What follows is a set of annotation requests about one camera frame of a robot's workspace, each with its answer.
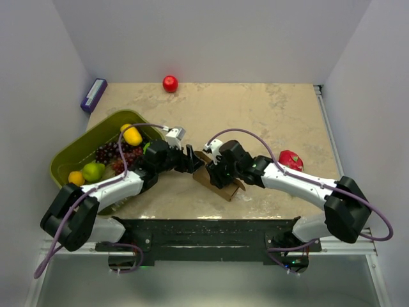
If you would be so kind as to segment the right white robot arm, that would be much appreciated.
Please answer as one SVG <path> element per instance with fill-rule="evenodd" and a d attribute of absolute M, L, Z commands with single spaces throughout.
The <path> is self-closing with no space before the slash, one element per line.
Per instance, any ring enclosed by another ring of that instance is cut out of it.
<path fill-rule="evenodd" d="M 329 236 L 352 244 L 371 213 L 358 201 L 364 195 L 348 177 L 318 178 L 289 169 L 269 157 L 252 157 L 236 140 L 223 143 L 215 139 L 205 144 L 203 150 L 212 157 L 206 170 L 211 184 L 218 189 L 241 180 L 247 185 L 288 193 L 321 209 L 320 214 L 295 220 L 291 232 L 284 236 L 286 247 L 292 251 L 300 251 L 311 240 Z"/>

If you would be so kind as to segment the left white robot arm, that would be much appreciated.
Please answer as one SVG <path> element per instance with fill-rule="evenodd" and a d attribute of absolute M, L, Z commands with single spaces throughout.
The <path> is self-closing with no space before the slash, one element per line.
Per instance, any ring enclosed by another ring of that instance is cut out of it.
<path fill-rule="evenodd" d="M 54 244 L 76 251 L 90 241 L 101 210 L 151 189 L 163 172 L 193 174 L 203 165 L 191 145 L 177 148 L 164 140 L 153 140 L 120 175 L 83 187 L 64 185 L 42 217 L 40 228 L 54 238 Z"/>

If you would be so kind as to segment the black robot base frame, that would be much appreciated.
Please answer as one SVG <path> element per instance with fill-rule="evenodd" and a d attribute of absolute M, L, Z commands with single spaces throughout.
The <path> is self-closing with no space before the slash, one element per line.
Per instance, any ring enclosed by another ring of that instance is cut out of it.
<path fill-rule="evenodd" d="M 297 273 L 309 265 L 310 253 L 321 251 L 316 239 L 305 246 L 291 234 L 293 219 L 120 219 L 125 234 L 119 246 L 98 243 L 109 254 L 112 269 L 159 261 L 281 262 Z"/>

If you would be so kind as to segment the brown cardboard box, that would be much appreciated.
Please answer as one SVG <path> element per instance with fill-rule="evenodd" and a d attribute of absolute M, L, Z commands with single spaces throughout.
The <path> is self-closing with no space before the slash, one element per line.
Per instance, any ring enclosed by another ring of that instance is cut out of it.
<path fill-rule="evenodd" d="M 204 152 L 195 151 L 194 153 L 204 162 L 204 165 L 195 171 L 192 176 L 196 182 L 228 202 L 232 201 L 239 189 L 246 191 L 244 184 L 238 179 L 218 173 L 217 171 L 220 171 L 220 169 Z"/>

